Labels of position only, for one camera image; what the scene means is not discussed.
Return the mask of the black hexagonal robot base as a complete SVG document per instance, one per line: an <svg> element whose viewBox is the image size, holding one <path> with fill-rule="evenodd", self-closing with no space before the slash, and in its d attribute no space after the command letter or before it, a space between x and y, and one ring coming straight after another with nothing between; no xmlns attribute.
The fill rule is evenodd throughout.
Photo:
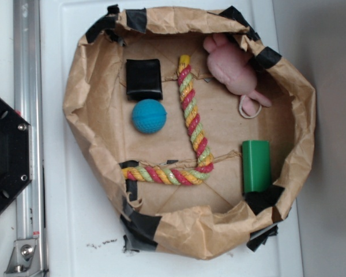
<svg viewBox="0 0 346 277"><path fill-rule="evenodd" d="M31 182L30 124L0 98L0 214Z"/></svg>

